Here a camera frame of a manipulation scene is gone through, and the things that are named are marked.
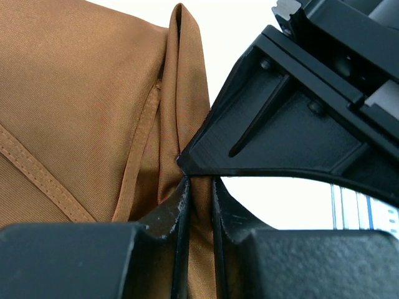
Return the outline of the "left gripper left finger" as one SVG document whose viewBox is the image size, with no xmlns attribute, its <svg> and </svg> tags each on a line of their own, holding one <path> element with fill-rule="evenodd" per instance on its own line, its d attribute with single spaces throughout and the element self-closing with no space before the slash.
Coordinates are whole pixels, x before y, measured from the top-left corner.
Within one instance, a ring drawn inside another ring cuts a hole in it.
<svg viewBox="0 0 399 299">
<path fill-rule="evenodd" d="M 2 298 L 186 298 L 190 182 L 136 222 L 1 231 Z"/>
</svg>

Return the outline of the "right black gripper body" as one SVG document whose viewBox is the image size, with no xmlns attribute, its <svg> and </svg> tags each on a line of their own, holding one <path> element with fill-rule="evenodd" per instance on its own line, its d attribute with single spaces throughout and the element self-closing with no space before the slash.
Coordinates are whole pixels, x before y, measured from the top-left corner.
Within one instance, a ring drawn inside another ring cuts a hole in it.
<svg viewBox="0 0 399 299">
<path fill-rule="evenodd" d="M 398 159 L 398 1 L 278 1 L 283 33 L 319 58 L 366 99 L 355 109 L 371 138 Z"/>
</svg>

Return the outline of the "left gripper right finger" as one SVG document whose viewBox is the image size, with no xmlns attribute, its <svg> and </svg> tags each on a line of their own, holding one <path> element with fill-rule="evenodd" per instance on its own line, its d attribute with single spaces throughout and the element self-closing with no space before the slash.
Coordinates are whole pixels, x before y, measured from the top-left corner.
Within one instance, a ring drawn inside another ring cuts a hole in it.
<svg viewBox="0 0 399 299">
<path fill-rule="evenodd" d="M 398 240 L 381 230 L 276 230 L 212 183 L 218 298 L 397 298 Z"/>
</svg>

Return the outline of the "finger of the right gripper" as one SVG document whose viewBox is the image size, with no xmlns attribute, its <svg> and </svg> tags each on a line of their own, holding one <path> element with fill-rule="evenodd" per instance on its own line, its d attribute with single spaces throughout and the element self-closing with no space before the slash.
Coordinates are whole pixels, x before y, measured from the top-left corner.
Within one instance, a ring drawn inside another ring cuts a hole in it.
<svg viewBox="0 0 399 299">
<path fill-rule="evenodd" d="M 280 176 L 398 204 L 398 123 L 267 26 L 178 158 L 189 176 Z"/>
</svg>

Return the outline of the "brown cloth napkin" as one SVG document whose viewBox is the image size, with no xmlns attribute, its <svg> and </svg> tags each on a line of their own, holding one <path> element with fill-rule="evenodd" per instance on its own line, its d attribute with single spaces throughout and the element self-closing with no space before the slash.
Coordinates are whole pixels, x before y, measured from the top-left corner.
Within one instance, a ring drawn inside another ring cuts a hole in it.
<svg viewBox="0 0 399 299">
<path fill-rule="evenodd" d="M 88 1 L 1 2 L 1 226 L 136 221 L 209 112 L 198 24 Z"/>
</svg>

